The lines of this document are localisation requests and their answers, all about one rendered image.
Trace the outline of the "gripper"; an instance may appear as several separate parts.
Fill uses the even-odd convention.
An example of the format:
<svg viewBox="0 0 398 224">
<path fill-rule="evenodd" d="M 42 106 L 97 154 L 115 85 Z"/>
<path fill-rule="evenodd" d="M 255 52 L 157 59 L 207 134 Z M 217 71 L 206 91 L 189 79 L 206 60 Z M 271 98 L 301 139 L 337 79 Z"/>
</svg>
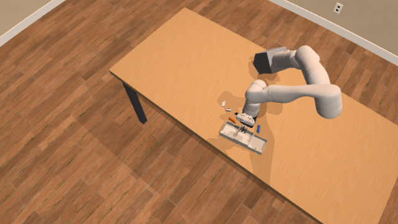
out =
<svg viewBox="0 0 398 224">
<path fill-rule="evenodd" d="M 244 127 L 245 127 L 244 125 L 246 125 L 245 130 L 244 130 L 244 133 L 246 133 L 246 129 L 248 129 L 248 127 L 253 128 L 253 126 L 254 126 L 255 123 L 256 123 L 256 118 L 257 118 L 258 114 L 259 114 L 259 109 L 258 109 L 256 112 L 250 112 L 250 111 L 248 111 L 248 110 L 245 108 L 245 106 L 243 107 L 243 112 L 242 112 L 242 114 L 237 114 L 237 115 L 236 115 L 236 119 L 237 119 L 238 121 L 240 121 L 240 123 L 243 124 L 243 125 L 241 126 L 241 127 L 242 127 L 241 132 L 243 132 L 243 129 L 244 129 Z"/>
</svg>

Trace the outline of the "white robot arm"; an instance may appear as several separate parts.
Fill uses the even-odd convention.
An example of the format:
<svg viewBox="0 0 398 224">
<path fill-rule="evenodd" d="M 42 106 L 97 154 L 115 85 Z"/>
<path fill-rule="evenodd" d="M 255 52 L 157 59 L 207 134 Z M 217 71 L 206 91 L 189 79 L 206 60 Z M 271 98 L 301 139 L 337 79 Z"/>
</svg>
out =
<svg viewBox="0 0 398 224">
<path fill-rule="evenodd" d="M 328 74 L 319 61 L 320 57 L 307 45 L 297 50 L 281 50 L 275 53 L 272 57 L 273 65 L 277 68 L 301 70 L 307 85 L 267 87 L 264 81 L 255 80 L 245 92 L 245 108 L 256 112 L 261 103 L 290 103 L 303 96 L 310 96 L 315 99 L 315 107 L 321 117 L 336 118 L 343 108 L 341 90 L 330 84 Z"/>
</svg>

